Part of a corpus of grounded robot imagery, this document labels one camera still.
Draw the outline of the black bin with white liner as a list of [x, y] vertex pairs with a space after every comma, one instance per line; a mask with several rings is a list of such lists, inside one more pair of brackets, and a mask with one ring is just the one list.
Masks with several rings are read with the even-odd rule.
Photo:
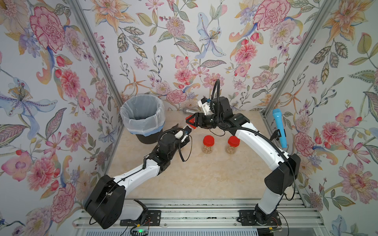
[[166, 119], [163, 101], [150, 94], [127, 100], [121, 107], [120, 115], [125, 128], [143, 144], [158, 141]]

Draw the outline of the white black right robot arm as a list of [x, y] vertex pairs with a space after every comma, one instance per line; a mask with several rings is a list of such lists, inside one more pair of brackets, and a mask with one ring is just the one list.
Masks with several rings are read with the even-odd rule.
[[225, 97], [207, 99], [198, 103], [201, 112], [188, 112], [186, 123], [204, 129], [219, 128], [229, 132], [250, 147], [267, 164], [271, 173], [264, 179], [265, 192], [255, 207], [255, 217], [264, 223], [277, 211], [287, 188], [295, 185], [301, 159], [289, 154], [273, 143], [273, 139], [284, 139], [284, 131], [278, 130], [270, 138], [264, 136], [241, 113], [233, 113]]

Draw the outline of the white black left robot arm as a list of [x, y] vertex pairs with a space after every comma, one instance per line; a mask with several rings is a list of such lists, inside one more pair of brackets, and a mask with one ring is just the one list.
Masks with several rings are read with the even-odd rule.
[[116, 177], [105, 175], [99, 179], [88, 200], [85, 211], [91, 216], [90, 224], [108, 229], [118, 220], [142, 226], [148, 222], [148, 208], [139, 200], [125, 200], [134, 189], [163, 173], [176, 153], [190, 142], [189, 126], [173, 127], [157, 138], [157, 145], [144, 156], [143, 163]]

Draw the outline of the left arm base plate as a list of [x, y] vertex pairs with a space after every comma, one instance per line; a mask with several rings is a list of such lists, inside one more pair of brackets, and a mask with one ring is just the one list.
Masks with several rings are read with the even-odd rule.
[[120, 226], [160, 226], [161, 210], [147, 210], [136, 219], [123, 219], [120, 221]]

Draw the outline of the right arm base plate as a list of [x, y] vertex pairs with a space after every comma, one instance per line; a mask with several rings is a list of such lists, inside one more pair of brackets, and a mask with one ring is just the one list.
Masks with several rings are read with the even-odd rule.
[[275, 210], [271, 214], [265, 214], [262, 211], [255, 211], [254, 209], [239, 210], [239, 217], [237, 222], [242, 226], [281, 226], [282, 222], [278, 212]]

